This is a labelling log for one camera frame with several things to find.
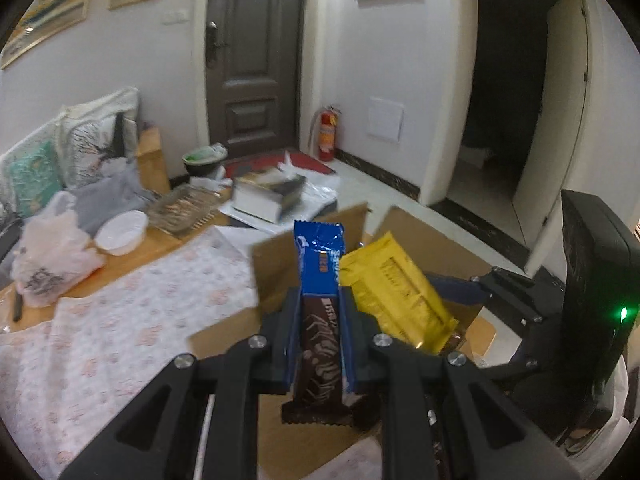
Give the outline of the yellow snack packet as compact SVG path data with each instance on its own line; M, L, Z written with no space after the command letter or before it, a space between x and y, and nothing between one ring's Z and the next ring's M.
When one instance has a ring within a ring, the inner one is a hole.
M423 352L441 352L458 327L392 233L344 255L340 284L352 290L358 310L373 315L382 332Z

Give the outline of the brown chocolate wafer bar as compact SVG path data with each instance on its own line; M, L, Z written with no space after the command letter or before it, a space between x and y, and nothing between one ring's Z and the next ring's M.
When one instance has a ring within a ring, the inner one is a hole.
M289 425L347 425L341 338L340 260L344 229L337 223L294 223L299 295L297 370L293 397L282 405Z

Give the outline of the cartoon print table cloth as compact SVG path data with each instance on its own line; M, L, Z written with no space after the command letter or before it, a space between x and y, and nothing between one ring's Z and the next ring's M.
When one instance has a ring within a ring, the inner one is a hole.
M1 338L1 417L30 466L55 479L178 354L208 358L260 325L257 261L226 228Z

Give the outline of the white book on foil bag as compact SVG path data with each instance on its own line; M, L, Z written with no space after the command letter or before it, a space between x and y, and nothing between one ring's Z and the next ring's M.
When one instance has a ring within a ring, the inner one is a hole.
M335 209L340 176L304 153L255 159L234 170L231 195L220 212L240 226L268 234L292 229Z

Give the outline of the white plastic bowl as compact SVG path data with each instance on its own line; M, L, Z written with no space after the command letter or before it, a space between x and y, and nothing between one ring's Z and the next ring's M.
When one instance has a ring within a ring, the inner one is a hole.
M140 210L123 212L100 227L94 244L111 256L127 255L144 241L148 224L148 216Z

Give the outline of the red fire extinguisher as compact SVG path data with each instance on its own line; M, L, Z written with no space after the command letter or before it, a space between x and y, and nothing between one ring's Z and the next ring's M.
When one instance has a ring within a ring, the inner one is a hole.
M320 107L311 118L307 151L315 154L320 162L332 162L335 157L341 110L337 104Z

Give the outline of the white printed plastic bag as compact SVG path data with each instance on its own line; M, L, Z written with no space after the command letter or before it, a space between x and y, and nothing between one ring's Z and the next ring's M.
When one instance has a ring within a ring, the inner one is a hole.
M58 192L24 226L11 278L29 307L55 304L105 264L92 237L79 227L75 205L73 194Z

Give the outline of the small brown cardboard box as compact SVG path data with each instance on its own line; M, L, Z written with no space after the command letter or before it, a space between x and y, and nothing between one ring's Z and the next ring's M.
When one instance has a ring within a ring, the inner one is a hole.
M170 183L159 128L151 127L140 134L136 157L142 186L158 194L167 194Z

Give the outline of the black trash bin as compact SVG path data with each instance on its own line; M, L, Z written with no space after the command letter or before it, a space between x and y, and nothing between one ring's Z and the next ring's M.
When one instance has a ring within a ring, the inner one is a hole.
M183 165L190 177L206 177L217 170L228 156L224 144L202 146L182 156Z

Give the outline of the teal patterned pillow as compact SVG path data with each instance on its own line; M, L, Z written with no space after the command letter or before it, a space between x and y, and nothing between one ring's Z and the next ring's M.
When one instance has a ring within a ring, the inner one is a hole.
M1 156L1 200L22 219L38 214L64 188L55 149L60 121L52 119Z

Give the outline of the dark wooden door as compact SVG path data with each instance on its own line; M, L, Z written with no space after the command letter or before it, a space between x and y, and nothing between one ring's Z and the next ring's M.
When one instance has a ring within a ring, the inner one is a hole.
M230 158L296 144L303 17L304 0L208 0L208 137Z

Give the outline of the white wall access panel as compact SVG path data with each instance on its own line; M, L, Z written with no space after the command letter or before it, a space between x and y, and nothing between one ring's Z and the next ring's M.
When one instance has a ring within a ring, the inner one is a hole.
M396 102L371 98L368 108L367 134L378 140L398 143L405 107Z

